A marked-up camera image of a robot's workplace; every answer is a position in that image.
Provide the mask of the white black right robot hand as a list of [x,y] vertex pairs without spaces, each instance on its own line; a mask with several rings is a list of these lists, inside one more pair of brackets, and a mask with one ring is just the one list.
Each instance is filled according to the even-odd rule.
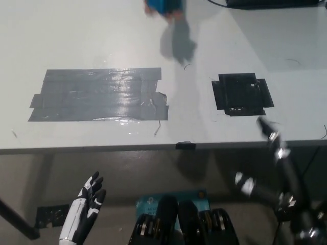
[[273,160],[281,177],[283,191],[280,194],[274,194],[266,187],[259,185],[254,178],[248,177],[242,172],[235,174],[236,188],[245,196],[255,198],[275,210],[289,209],[294,213],[303,212],[308,209],[310,202],[299,170],[292,161],[290,148],[269,120],[259,116],[257,123],[262,134],[267,138],[268,149],[273,153]]

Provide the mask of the person's hand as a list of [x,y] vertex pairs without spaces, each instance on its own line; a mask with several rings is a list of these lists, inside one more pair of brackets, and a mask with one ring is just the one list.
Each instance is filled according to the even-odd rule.
[[183,15],[183,3],[176,0],[144,1],[147,15],[160,15],[168,21],[179,19]]

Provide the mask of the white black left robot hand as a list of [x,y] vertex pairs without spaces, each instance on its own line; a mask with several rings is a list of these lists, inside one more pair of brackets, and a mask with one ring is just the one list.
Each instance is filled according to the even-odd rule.
[[84,183],[69,208],[59,236],[60,245],[84,244],[106,197],[102,182],[97,171]]

